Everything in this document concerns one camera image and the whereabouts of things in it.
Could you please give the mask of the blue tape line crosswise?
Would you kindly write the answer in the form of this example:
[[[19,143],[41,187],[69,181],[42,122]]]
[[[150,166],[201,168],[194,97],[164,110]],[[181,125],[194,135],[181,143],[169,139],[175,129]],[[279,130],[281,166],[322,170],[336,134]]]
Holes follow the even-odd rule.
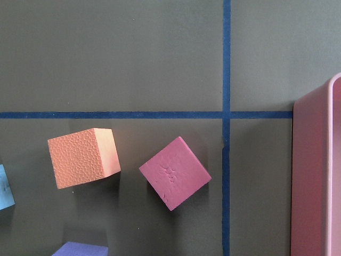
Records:
[[[1,112],[1,119],[290,119],[292,111],[33,111]]]

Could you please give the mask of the blue tape line lengthwise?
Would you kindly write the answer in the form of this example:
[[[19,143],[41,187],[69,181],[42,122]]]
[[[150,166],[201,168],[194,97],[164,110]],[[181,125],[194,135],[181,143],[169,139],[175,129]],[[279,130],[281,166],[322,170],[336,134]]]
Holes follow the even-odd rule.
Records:
[[[230,254],[231,1],[223,1],[222,249]]]

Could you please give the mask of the pink foam block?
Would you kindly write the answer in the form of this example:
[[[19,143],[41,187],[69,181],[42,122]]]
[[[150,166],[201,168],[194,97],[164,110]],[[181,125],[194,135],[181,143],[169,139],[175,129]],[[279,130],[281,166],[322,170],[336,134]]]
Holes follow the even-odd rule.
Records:
[[[174,139],[139,170],[171,211],[212,179],[182,137]]]

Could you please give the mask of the light blue foam block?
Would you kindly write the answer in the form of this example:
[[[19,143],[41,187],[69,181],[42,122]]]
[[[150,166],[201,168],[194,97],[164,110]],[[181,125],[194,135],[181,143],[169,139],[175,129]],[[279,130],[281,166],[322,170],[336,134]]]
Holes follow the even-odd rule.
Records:
[[[0,165],[0,209],[3,210],[15,204],[14,197],[7,179],[3,164]]]

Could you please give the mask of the pink plastic tray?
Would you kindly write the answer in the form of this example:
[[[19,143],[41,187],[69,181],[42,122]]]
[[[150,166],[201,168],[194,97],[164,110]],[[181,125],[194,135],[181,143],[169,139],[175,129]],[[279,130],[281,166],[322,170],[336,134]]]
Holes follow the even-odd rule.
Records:
[[[291,255],[340,255],[340,74],[293,107]]]

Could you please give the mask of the orange foam block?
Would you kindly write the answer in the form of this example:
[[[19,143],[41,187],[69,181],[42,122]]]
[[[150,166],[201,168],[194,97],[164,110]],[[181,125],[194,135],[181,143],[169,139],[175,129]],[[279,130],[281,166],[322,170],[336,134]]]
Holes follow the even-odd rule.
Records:
[[[59,189],[107,178],[121,171],[111,129],[91,128],[47,141]]]

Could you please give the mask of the purple foam block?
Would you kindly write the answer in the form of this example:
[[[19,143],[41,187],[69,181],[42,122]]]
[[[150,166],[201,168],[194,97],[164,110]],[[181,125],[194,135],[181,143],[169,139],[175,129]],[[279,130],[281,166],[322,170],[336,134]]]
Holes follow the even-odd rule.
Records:
[[[66,242],[52,256],[107,256],[108,251],[105,246]]]

